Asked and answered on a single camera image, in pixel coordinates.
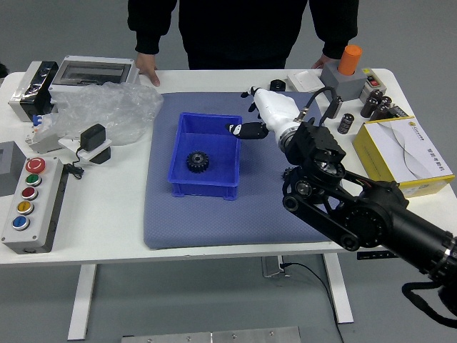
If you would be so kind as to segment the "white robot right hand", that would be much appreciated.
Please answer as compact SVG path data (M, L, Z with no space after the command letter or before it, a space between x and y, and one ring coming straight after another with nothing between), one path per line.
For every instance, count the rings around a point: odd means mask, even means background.
M254 87L241 94L242 98L248 96L253 97L249 111L257 109L261 122L227 124L225 127L232 135L238 139L264 139L269 132L273 132L279 144L295 133L299 123L294 119L300 110L291 97Z

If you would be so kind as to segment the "person's left hand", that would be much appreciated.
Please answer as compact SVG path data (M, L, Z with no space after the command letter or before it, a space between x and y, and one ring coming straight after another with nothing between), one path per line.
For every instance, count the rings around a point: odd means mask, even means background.
M321 57L312 65L312 69L322 69L325 64L334 61L334 59L322 54Z

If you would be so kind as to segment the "person's right hand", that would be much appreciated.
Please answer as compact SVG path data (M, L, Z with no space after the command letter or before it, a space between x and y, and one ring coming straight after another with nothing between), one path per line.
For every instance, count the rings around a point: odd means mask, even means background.
M138 53L136 67L139 69L139 73L146 75L154 86L160 86L161 82L156 73L156 57L153 54Z

